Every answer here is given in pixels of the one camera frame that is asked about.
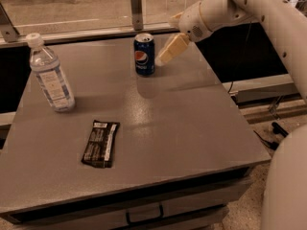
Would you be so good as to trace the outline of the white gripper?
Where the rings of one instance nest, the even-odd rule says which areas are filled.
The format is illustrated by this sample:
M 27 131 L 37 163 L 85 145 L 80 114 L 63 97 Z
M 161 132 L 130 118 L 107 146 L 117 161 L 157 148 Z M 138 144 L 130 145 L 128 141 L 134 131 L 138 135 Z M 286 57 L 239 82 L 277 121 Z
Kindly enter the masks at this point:
M 170 17 L 169 25 L 179 27 L 181 33 L 173 34 L 155 57 L 155 64 L 163 66 L 183 53 L 189 46 L 190 40 L 200 42 L 212 35 L 201 18 L 201 2 L 188 7 Z

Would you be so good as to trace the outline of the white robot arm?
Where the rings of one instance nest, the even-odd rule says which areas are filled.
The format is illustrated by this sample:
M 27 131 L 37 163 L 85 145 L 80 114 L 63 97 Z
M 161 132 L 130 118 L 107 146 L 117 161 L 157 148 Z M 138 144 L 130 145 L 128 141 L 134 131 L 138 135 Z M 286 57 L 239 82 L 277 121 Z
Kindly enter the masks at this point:
M 191 42 L 223 27 L 260 23 L 307 102 L 307 17 L 288 0 L 201 0 L 174 15 L 179 33 L 169 38 L 155 62 L 164 65 Z M 290 132 L 275 151 L 264 192 L 261 230 L 307 230 L 307 126 Z

